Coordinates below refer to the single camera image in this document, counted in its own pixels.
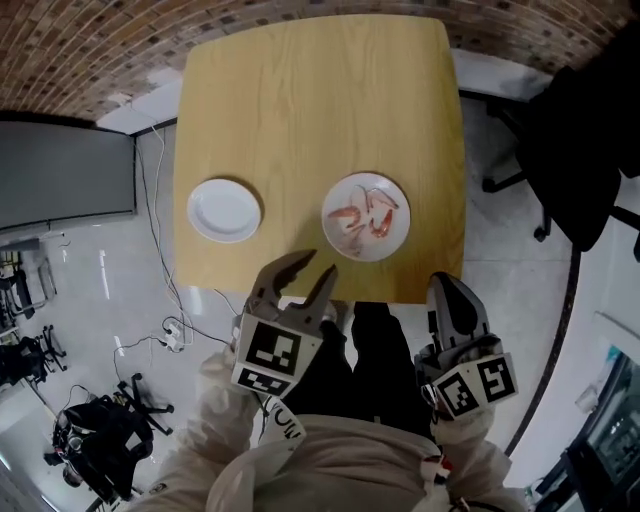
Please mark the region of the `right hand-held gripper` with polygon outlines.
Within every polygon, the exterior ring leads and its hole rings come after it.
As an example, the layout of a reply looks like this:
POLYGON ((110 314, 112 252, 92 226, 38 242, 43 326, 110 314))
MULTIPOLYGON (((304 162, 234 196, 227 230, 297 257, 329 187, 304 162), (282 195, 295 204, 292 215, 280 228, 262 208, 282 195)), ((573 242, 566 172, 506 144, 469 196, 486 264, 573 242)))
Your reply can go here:
POLYGON ((486 309, 475 293, 461 280, 436 272, 426 300, 434 344, 414 356, 414 367, 427 403, 461 419, 517 395, 512 357, 501 340, 489 334, 486 309), (445 340, 451 347, 446 350, 445 340))

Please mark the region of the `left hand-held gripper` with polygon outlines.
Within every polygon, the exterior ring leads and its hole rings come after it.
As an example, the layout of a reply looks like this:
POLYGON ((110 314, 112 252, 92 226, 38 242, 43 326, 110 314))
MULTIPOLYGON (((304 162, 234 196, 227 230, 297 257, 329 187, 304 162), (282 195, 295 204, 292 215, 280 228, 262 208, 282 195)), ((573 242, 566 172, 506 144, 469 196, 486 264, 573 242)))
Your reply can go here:
POLYGON ((282 291, 316 255, 298 250, 268 263, 258 273, 234 331, 231 382, 246 390, 283 398, 299 384, 320 346, 320 324, 338 278, 332 265, 303 303, 279 308, 282 291))

